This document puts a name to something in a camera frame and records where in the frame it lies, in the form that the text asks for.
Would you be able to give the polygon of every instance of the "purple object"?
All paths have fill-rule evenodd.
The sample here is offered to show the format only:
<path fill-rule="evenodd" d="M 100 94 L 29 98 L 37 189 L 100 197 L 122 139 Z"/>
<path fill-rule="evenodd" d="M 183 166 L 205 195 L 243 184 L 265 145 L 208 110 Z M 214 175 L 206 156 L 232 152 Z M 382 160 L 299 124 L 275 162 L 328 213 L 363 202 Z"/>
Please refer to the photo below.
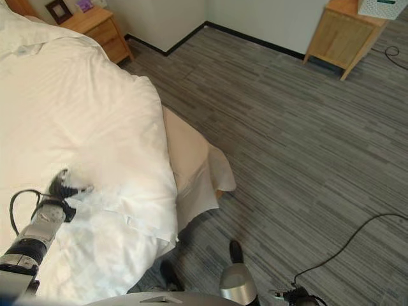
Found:
<path fill-rule="evenodd" d="M 79 0 L 76 2 L 76 4 L 84 13 L 94 7 L 91 0 Z"/>

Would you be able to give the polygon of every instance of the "drawer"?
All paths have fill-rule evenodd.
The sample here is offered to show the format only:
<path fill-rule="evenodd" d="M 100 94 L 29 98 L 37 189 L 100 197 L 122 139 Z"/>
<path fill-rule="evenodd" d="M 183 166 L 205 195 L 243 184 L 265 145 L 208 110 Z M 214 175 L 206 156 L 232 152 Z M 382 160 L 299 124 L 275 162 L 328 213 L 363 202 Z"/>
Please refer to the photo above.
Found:
<path fill-rule="evenodd" d="M 125 46 L 122 44 L 122 40 L 120 40 L 118 36 L 104 44 L 102 48 L 105 50 L 109 59 L 114 63 L 120 62 L 129 55 Z"/>
<path fill-rule="evenodd" d="M 92 30 L 86 32 L 85 35 L 93 38 L 101 46 L 103 46 L 116 38 L 118 33 L 112 20 L 109 18 L 107 21 L 102 22 L 97 27 L 94 27 Z"/>

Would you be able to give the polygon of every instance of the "white duvet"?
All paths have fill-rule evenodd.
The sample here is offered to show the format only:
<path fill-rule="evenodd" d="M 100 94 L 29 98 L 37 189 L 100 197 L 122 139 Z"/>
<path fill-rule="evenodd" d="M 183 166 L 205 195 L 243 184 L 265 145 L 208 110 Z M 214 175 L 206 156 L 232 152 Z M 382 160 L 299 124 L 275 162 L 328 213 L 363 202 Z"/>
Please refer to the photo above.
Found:
<path fill-rule="evenodd" d="M 159 96 L 94 41 L 28 21 L 0 2 L 0 253 L 13 193 L 63 168 L 94 191 L 40 267 L 38 296 L 79 304 L 124 294 L 177 235 L 177 188 Z M 21 229 L 34 208 L 16 203 Z"/>

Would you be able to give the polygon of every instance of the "floor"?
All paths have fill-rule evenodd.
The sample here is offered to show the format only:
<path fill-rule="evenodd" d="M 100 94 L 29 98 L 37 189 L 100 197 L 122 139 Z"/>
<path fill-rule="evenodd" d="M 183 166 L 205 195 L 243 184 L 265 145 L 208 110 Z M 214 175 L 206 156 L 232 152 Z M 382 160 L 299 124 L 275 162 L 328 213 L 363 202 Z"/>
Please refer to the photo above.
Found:
<path fill-rule="evenodd" d="M 239 240 L 263 306 L 275 289 L 336 252 L 369 217 L 408 215 L 408 72 L 370 52 L 340 70 L 204 28 L 171 56 L 130 41 L 164 105 L 222 149 L 237 180 L 164 258 L 190 291 L 218 293 Z M 408 10 L 375 48 L 408 66 Z M 159 261 L 132 291 L 157 285 Z M 369 224 L 339 257 L 299 277 L 328 305 L 408 305 L 408 224 Z"/>

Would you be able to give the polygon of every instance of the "black baseboard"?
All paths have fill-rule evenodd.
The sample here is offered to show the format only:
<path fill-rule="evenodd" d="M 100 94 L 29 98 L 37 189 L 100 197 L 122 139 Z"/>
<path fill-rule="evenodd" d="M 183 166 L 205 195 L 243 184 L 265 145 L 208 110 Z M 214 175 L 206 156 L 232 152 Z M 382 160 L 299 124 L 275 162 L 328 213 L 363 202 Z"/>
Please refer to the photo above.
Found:
<path fill-rule="evenodd" d="M 159 48 L 155 47 L 154 45 L 151 45 L 150 43 L 147 43 L 147 42 L 144 41 L 144 40 L 140 40 L 139 38 L 134 37 L 132 34 L 126 34 L 126 35 L 124 36 L 124 39 L 125 39 L 125 40 L 129 40 L 129 39 L 131 39 L 131 40 L 136 40 L 138 43 L 141 43 L 142 45 L 148 46 L 150 49 L 153 49 L 153 50 L 155 50 L 156 52 L 159 52 L 160 54 L 163 54 L 163 55 L 165 55 L 165 56 L 168 55 L 168 54 L 166 54 L 165 51 L 160 50 Z"/>
<path fill-rule="evenodd" d="M 304 57 L 305 57 L 305 55 L 302 54 L 302 53 L 299 53 L 299 52 L 296 52 L 296 51 L 293 51 L 293 50 L 290 50 L 290 49 L 275 45 L 274 43 L 269 43 L 269 42 L 267 42 L 265 40 L 260 40 L 259 38 L 255 38 L 253 36 L 249 36 L 249 35 L 246 35 L 244 33 L 231 30 L 231 29 L 229 29 L 227 27 L 223 27 L 221 25 L 218 25 L 218 24 L 215 24 L 215 23 L 209 22 L 209 21 L 206 21 L 206 22 L 202 23 L 202 25 L 199 25 L 193 32 L 191 32 L 185 38 L 183 38 L 178 43 L 176 43 L 174 46 L 172 46 L 168 51 L 160 50 L 159 48 L 151 45 L 150 43 L 147 43 L 146 41 L 140 40 L 139 38 L 134 37 L 131 34 L 126 34 L 124 38 L 125 38 L 125 40 L 128 40 L 128 39 L 136 40 L 139 43 L 142 43 L 143 45 L 148 46 L 149 48 L 155 50 L 156 52 L 159 52 L 160 54 L 163 54 L 164 56 L 169 56 L 171 53 L 176 51 L 176 49 L 178 49 L 179 46 L 181 46 L 183 43 L 185 43 L 187 40 L 189 40 L 191 37 L 193 37 L 199 30 L 201 30 L 205 26 L 209 26 L 209 27 L 212 27 L 212 28 L 217 29 L 219 31 L 228 33 L 230 35 L 233 35 L 233 36 L 236 36 L 236 37 L 239 37 L 239 38 L 242 38 L 243 40 L 247 40 L 247 41 L 251 41 L 253 43 L 257 43 L 258 45 L 264 46 L 266 48 L 276 50 L 276 51 L 284 53 L 284 54 L 288 54 L 290 56 L 296 57 L 297 59 L 302 59 L 303 60 Z"/>
<path fill-rule="evenodd" d="M 201 30 L 203 27 L 205 26 L 205 22 L 203 22 L 201 25 L 199 25 L 195 30 L 193 30 L 190 34 L 188 34 L 185 38 L 183 38 L 182 40 L 180 40 L 178 43 L 176 43 L 174 46 L 172 46 L 168 51 L 163 51 L 153 45 L 151 45 L 150 43 L 147 43 L 146 41 L 140 40 L 137 37 L 134 37 L 131 34 L 126 34 L 125 35 L 125 40 L 128 39 L 132 39 L 132 40 L 136 40 L 139 43 L 144 44 L 145 46 L 148 46 L 149 48 L 159 52 L 160 54 L 163 54 L 164 56 L 169 56 L 170 54 L 172 54 L 174 51 L 176 51 L 176 49 L 178 49 L 178 47 L 180 47 L 183 43 L 185 43 L 187 40 L 189 40 L 190 38 L 192 38 L 199 30 Z"/>
<path fill-rule="evenodd" d="M 281 52 L 281 53 L 288 54 L 290 56 L 296 57 L 297 59 L 303 60 L 305 58 L 305 54 L 302 54 L 302 53 L 299 53 L 299 52 L 296 52 L 296 51 L 293 51 L 293 50 L 290 50 L 290 49 L 275 45 L 274 43 L 269 43 L 269 42 L 267 42 L 265 40 L 260 40 L 259 38 L 255 38 L 253 36 L 249 36 L 249 35 L 246 35 L 244 33 L 238 32 L 238 31 L 231 30 L 231 29 L 229 29 L 227 27 L 223 27 L 222 25 L 214 24 L 214 23 L 209 22 L 209 21 L 205 22 L 205 25 L 209 26 L 209 27 L 213 27 L 214 29 L 220 30 L 220 31 L 228 33 L 230 35 L 242 38 L 243 40 L 251 41 L 253 43 L 257 43 L 258 45 L 264 46 L 266 48 L 276 50 L 276 51 Z"/>

